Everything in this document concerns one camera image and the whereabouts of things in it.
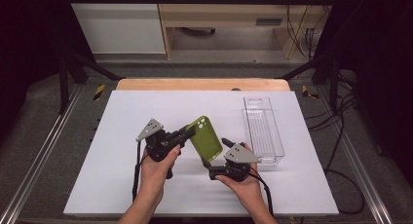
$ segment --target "clear plastic container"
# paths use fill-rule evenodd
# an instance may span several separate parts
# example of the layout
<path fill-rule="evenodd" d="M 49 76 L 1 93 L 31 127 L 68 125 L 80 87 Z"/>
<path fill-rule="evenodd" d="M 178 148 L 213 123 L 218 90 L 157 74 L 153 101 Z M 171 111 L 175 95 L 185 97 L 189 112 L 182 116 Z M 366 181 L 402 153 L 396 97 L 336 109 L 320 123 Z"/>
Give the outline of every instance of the clear plastic container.
<path fill-rule="evenodd" d="M 282 141 L 268 96 L 244 97 L 246 143 L 260 158 L 260 167 L 275 167 L 284 156 Z"/>

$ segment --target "green phone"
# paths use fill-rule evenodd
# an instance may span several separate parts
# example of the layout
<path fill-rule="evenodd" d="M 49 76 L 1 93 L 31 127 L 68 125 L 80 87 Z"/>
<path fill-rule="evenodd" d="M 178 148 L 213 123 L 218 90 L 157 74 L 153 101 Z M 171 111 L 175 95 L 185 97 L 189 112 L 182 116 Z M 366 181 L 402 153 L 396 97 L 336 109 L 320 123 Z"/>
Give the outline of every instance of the green phone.
<path fill-rule="evenodd" d="M 211 162 L 222 152 L 222 145 L 216 136 L 207 116 L 201 116 L 192 124 L 186 127 L 186 130 L 195 127 L 195 135 L 190 138 L 198 154 L 204 160 Z"/>

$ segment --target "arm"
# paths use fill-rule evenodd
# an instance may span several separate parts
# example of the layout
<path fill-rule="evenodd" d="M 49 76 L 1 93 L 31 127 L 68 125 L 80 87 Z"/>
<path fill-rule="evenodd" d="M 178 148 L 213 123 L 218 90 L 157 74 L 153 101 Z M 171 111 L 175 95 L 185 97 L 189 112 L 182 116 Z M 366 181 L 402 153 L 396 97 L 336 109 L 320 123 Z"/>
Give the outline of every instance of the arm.
<path fill-rule="evenodd" d="M 171 168 L 179 155 L 180 147 L 172 149 L 161 162 L 154 162 L 145 157 L 141 164 L 140 187 L 130 208 L 119 221 L 120 224 L 149 223 L 156 207 L 164 196 L 164 185 L 168 169 Z"/>
<path fill-rule="evenodd" d="M 251 164 L 251 167 L 257 170 L 257 164 Z M 248 211 L 255 223 L 269 224 L 276 223 L 272 213 L 265 206 L 262 198 L 259 181 L 256 178 L 249 176 L 243 182 L 236 182 L 225 175 L 218 175 L 216 179 L 228 186 L 237 195 L 241 205 Z"/>

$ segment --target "white table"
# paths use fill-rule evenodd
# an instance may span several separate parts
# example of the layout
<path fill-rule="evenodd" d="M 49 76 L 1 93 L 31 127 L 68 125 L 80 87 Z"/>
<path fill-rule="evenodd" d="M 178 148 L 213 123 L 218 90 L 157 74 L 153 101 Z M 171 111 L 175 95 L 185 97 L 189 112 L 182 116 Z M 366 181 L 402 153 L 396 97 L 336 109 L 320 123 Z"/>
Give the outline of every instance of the white table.
<path fill-rule="evenodd" d="M 246 95 L 271 99 L 282 139 L 285 156 L 280 164 L 260 171 L 271 189 L 275 214 L 338 214 L 295 93 L 231 91 L 114 91 L 64 213 L 120 216 L 127 210 L 136 164 L 135 139 L 151 118 L 166 131 L 175 131 L 206 115 L 219 138 L 245 141 Z M 212 163 L 223 165 L 222 154 Z M 173 173 L 155 215 L 247 216 L 231 190 L 209 180 L 189 140 Z"/>

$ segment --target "white cabinet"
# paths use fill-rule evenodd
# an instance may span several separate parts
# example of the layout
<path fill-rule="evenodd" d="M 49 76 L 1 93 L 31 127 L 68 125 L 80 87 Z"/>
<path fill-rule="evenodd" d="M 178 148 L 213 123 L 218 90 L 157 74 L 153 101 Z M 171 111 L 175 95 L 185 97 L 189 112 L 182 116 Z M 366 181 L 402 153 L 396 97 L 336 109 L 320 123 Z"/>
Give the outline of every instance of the white cabinet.
<path fill-rule="evenodd" d="M 72 4 L 94 54 L 164 54 L 156 4 Z"/>

